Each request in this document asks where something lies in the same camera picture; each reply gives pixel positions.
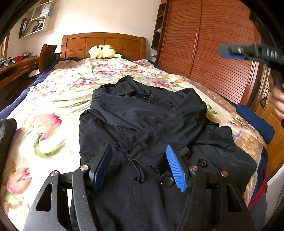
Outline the right hand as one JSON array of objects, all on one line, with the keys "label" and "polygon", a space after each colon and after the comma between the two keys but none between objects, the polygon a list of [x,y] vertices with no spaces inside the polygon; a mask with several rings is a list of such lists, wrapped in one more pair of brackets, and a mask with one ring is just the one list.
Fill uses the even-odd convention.
[{"label": "right hand", "polygon": [[268,77],[269,80],[269,87],[270,87],[270,92],[272,96],[272,104],[273,104],[273,109],[275,113],[280,117],[280,119],[284,118],[284,94],[281,90],[279,90],[275,84],[274,80],[269,74]]}]

